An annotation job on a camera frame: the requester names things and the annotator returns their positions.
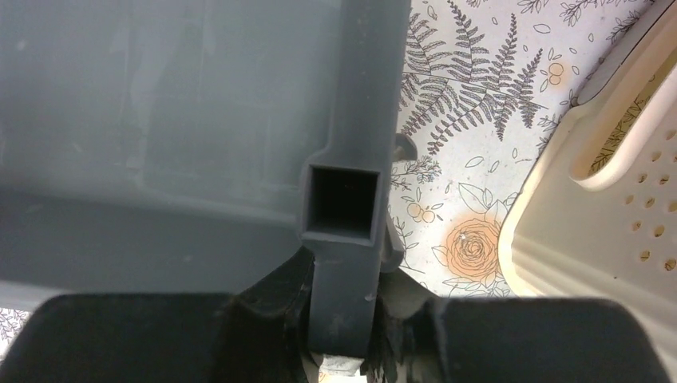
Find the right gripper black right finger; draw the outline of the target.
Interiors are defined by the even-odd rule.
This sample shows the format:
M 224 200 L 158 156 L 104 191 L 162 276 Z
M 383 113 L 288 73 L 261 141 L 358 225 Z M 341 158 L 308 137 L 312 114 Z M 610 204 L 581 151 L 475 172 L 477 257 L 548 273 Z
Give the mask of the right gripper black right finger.
M 370 382 L 667 382 L 638 321 L 597 298 L 442 298 L 379 281 Z

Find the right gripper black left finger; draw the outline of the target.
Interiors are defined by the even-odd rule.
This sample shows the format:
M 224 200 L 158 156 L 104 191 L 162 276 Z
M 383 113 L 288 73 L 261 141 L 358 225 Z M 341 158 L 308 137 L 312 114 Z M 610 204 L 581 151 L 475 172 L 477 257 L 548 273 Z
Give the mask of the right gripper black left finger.
M 240 294 L 68 294 L 31 316 L 4 382 L 312 382 L 311 253 Z

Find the cream plastic laundry basket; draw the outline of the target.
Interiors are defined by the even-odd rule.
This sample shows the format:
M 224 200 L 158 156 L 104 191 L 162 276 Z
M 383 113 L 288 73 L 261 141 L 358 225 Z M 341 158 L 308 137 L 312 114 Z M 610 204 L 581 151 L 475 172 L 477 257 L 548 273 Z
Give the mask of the cream plastic laundry basket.
M 629 310 L 676 374 L 676 4 L 612 49 L 552 134 L 505 218 L 511 290 Z

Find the grey plastic storage bin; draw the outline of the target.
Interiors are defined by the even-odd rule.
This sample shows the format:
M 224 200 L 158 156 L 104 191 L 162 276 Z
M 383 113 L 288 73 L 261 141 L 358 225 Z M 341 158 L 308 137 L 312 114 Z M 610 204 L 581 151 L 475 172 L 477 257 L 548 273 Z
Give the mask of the grey plastic storage bin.
M 246 289 L 315 257 L 308 345 L 366 356 L 407 1 L 4 1 L 1 304 Z

